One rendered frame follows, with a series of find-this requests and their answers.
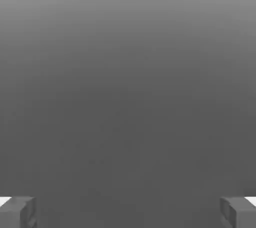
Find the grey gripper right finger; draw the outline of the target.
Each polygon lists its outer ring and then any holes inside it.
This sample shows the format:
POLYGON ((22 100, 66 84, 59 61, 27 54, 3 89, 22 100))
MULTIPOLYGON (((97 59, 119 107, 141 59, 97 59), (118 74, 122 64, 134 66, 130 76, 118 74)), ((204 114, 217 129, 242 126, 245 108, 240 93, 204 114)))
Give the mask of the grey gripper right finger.
POLYGON ((256 196, 221 197, 219 207, 224 228, 256 228, 256 196))

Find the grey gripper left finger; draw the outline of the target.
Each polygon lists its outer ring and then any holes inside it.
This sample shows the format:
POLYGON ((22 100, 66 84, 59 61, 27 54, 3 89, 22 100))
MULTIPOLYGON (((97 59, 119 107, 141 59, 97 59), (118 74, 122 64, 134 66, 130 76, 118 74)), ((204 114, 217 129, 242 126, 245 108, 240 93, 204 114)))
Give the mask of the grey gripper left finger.
POLYGON ((0 196, 0 228, 38 228, 37 198, 0 196))

